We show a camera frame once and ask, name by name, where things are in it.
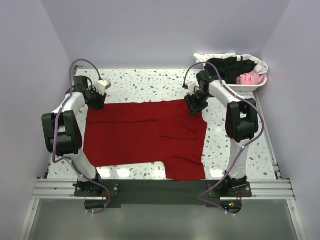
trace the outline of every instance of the black cloth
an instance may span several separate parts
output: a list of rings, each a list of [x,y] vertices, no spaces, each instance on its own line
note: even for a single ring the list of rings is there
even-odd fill
[[[227,84],[237,84],[237,77],[252,72],[257,65],[251,60],[237,61],[236,57],[228,57],[226,59],[211,58],[207,63],[216,66],[221,78],[225,80]],[[209,72],[210,76],[217,76],[215,69],[209,64],[206,64],[204,69]]]

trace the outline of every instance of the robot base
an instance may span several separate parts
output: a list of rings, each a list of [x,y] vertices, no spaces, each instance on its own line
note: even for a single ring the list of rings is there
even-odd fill
[[[212,205],[198,200],[198,196],[213,187],[218,180],[174,181],[174,180],[100,180],[99,183],[110,191],[111,202],[108,208],[121,208],[122,204],[146,205]],[[241,209],[240,201],[221,201],[221,197],[252,197],[250,184],[247,182],[241,189],[231,190],[227,194],[211,191],[202,198],[219,206],[235,203]],[[85,189],[76,188],[75,197],[105,197],[101,193],[94,195]],[[85,208],[99,209],[104,207],[102,199],[85,200]]]

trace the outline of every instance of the white cloth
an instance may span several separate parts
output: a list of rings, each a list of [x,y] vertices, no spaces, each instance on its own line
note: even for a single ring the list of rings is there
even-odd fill
[[[241,61],[241,57],[242,60],[251,60],[254,63],[256,63],[257,65],[255,66],[253,72],[256,74],[266,74],[269,70],[268,65],[264,62],[261,61],[260,59],[250,55],[250,54],[243,54],[243,55],[236,55],[234,52],[230,52],[230,53],[226,53],[226,54],[205,54],[205,55],[200,55],[195,53],[193,55],[193,57],[195,58],[197,63],[200,62],[206,62],[209,59],[227,59],[229,57],[237,57],[237,61]]]

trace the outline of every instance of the white wall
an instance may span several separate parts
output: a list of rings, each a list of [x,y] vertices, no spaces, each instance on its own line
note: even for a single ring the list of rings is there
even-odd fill
[[[0,23],[0,239],[15,240],[49,162],[41,116],[63,99],[70,59],[40,0],[1,0]]]
[[[42,0],[71,60],[189,67],[193,54],[259,55],[290,0]]]
[[[320,239],[320,2],[292,0],[266,45],[259,91],[280,170],[290,177],[308,239]]]

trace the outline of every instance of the pile of clothes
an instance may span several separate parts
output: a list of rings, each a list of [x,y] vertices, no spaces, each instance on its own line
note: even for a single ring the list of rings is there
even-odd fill
[[[267,64],[258,58],[249,55],[226,54],[194,54],[196,61],[208,62],[216,66],[221,77],[227,84],[260,85],[265,79],[269,68]],[[217,76],[216,71],[206,64],[204,69],[210,76]]]

